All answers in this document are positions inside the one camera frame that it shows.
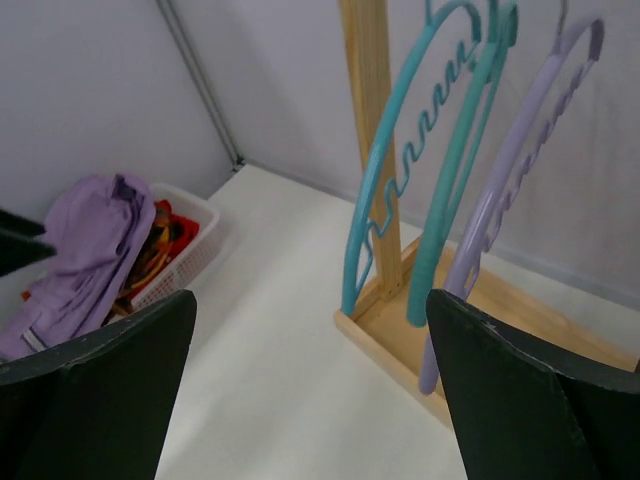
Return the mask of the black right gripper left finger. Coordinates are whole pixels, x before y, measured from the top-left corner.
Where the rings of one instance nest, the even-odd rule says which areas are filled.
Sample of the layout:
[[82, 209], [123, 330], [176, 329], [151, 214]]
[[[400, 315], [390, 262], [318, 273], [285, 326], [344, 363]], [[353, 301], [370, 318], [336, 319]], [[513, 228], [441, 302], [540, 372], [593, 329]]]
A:
[[154, 478], [196, 315], [181, 290], [2, 364], [2, 478]]

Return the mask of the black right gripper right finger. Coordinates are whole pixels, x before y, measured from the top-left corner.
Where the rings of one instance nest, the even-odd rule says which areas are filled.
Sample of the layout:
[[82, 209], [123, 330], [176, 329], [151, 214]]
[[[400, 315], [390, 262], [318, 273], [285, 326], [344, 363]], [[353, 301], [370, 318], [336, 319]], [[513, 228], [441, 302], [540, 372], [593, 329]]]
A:
[[512, 327], [443, 290], [430, 337], [470, 479], [636, 479], [639, 375]]

